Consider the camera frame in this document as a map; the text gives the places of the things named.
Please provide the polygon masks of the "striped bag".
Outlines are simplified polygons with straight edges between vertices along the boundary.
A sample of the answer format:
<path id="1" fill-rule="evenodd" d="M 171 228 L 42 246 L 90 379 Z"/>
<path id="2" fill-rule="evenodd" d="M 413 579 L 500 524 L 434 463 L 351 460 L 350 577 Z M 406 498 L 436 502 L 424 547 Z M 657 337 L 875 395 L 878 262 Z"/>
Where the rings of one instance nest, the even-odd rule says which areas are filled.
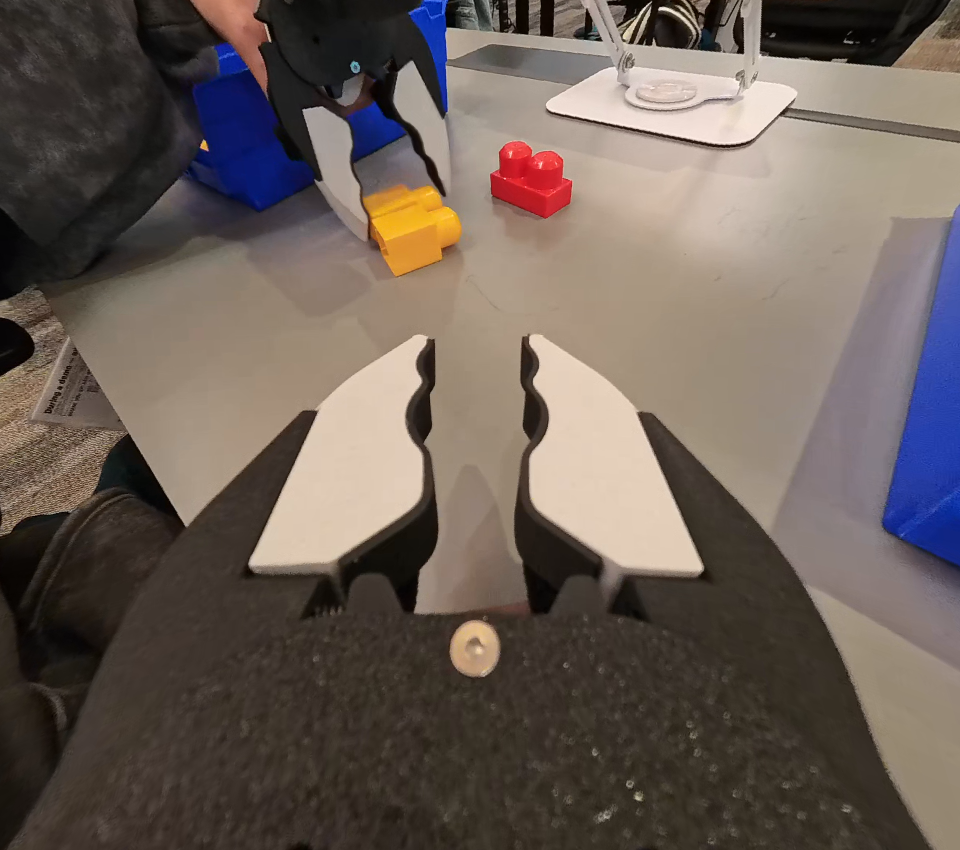
<path id="1" fill-rule="evenodd" d="M 693 0 L 657 0 L 627 16 L 618 28 L 625 44 L 697 50 L 703 30 Z"/>

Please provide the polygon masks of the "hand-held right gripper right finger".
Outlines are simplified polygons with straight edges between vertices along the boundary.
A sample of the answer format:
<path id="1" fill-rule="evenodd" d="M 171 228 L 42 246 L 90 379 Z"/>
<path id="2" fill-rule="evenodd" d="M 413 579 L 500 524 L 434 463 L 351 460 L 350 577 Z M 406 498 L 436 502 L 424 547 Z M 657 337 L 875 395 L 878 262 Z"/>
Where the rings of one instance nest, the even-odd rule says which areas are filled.
<path id="1" fill-rule="evenodd" d="M 642 415 L 606 377 L 542 334 L 521 341 L 522 428 L 513 540 L 533 614 L 570 584 L 601 609 L 640 580 L 706 567 Z"/>

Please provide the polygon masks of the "red two-stud toy block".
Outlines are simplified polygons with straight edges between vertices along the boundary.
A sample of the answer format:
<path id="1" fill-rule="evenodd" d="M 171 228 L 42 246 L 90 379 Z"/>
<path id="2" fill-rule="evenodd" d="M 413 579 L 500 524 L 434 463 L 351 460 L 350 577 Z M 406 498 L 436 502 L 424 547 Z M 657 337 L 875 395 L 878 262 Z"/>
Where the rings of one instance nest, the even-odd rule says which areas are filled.
<path id="1" fill-rule="evenodd" d="M 571 203 L 572 181 L 564 164 L 554 150 L 534 152 L 523 141 L 510 141 L 499 149 L 498 169 L 490 174 L 491 195 L 548 219 Z"/>

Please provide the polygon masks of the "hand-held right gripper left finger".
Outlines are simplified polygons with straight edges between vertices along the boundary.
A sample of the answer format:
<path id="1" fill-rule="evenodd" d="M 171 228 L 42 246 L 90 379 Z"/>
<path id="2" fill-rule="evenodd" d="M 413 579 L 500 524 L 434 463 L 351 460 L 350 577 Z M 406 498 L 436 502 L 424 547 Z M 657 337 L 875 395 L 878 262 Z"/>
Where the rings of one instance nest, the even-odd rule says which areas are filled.
<path id="1" fill-rule="evenodd" d="M 404 611 L 415 611 L 439 539 L 426 446 L 435 349 L 416 334 L 318 405 L 248 559 L 251 574 L 323 578 L 342 596 L 378 575 Z"/>

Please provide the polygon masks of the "black metal rack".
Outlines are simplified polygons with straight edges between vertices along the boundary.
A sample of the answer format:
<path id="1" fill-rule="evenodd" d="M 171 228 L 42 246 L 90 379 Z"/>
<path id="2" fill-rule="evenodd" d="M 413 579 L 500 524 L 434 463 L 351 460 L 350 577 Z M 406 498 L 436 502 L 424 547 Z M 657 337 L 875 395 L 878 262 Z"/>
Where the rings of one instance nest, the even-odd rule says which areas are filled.
<path id="1" fill-rule="evenodd" d="M 490 0 L 493 29 L 498 32 L 531 33 L 535 24 L 539 35 L 555 35 L 557 0 Z"/>

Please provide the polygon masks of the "printed paper sheet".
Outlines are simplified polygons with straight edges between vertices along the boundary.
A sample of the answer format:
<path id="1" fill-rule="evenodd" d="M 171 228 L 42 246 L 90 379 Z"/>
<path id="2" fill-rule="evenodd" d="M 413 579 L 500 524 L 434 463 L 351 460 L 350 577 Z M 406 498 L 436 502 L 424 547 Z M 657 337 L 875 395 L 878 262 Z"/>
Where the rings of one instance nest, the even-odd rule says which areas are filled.
<path id="1" fill-rule="evenodd" d="M 73 341 L 67 339 L 34 405 L 30 423 L 74 431 L 126 428 Z"/>

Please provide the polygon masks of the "grey desk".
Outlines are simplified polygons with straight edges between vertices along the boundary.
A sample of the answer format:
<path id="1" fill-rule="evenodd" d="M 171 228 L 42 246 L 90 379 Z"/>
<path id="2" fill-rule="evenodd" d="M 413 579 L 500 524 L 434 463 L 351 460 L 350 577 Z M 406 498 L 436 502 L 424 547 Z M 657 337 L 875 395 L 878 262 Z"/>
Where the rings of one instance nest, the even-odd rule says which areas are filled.
<path id="1" fill-rule="evenodd" d="M 565 87 L 448 67 L 463 235 L 395 278 L 313 191 L 250 211 L 181 181 L 45 290 L 183 520 L 295 415 L 436 340 L 438 547 L 421 613 L 518 603 L 522 337 L 653 412 L 794 561 L 930 844 L 958 848 L 958 571 L 883 532 L 886 484 L 958 204 L 958 143 L 779 118 L 699 148 L 548 114 Z M 569 206 L 491 193 L 556 151 Z"/>

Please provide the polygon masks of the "white folding book stand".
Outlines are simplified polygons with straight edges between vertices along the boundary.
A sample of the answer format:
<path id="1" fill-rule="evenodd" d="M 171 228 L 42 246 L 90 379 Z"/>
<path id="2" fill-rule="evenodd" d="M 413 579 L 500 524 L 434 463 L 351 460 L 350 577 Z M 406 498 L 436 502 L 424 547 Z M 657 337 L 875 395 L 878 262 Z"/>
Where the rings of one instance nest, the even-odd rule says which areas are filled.
<path id="1" fill-rule="evenodd" d="M 735 76 L 637 65 L 606 0 L 582 0 L 611 66 L 546 103 L 548 113 L 714 148 L 753 142 L 796 99 L 790 86 L 758 81 L 762 0 L 741 0 L 743 55 Z"/>

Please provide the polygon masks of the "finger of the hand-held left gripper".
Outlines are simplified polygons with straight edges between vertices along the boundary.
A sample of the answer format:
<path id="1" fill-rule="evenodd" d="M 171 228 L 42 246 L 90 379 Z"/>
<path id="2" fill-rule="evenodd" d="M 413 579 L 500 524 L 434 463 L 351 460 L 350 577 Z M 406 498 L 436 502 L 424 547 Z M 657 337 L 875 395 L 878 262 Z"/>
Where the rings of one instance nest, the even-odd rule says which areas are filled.
<path id="1" fill-rule="evenodd" d="M 317 165 L 316 185 L 336 217 L 354 237 L 370 241 L 370 217 L 354 172 L 354 137 L 349 122 L 321 105 L 303 112 Z"/>
<path id="2" fill-rule="evenodd" d="M 384 116 L 401 126 L 414 153 L 442 196 L 452 180 L 447 112 L 436 76 L 425 76 L 415 60 L 389 70 L 373 87 L 374 101 Z"/>

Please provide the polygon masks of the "person's blue jeans leg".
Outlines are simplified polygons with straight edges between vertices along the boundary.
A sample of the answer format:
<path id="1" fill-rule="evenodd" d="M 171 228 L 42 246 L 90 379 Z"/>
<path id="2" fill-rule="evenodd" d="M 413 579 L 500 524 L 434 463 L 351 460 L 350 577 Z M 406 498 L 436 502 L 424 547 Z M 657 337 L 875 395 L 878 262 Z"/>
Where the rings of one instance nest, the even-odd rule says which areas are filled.
<path id="1" fill-rule="evenodd" d="M 167 515 L 182 529 L 185 524 L 130 434 L 106 454 L 94 493 L 119 490 Z"/>

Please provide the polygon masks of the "blue divided plastic bin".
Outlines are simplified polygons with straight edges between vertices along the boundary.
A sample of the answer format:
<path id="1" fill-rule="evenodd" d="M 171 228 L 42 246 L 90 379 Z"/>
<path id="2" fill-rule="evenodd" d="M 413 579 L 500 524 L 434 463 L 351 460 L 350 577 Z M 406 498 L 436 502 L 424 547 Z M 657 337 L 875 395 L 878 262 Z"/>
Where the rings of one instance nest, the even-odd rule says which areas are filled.
<path id="1" fill-rule="evenodd" d="M 423 0 L 411 11 L 432 53 L 444 106 L 447 85 L 448 0 Z M 217 45 L 219 76 L 194 87 L 203 143 L 185 175 L 257 211 L 312 186 L 303 161 L 289 158 L 275 133 L 269 101 L 229 43 Z M 377 152 L 402 136 L 402 128 L 375 104 L 347 118 L 353 129 L 353 158 Z"/>

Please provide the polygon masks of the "person's black shoe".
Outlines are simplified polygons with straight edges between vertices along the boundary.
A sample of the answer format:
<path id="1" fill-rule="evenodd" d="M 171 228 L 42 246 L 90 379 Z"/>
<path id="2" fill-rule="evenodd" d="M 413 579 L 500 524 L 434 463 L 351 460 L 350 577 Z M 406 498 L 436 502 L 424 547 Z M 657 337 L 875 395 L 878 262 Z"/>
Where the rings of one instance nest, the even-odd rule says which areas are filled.
<path id="1" fill-rule="evenodd" d="M 30 360 L 35 353 L 35 344 L 31 334 L 6 317 L 0 318 L 0 334 L 0 375 L 3 377 Z"/>

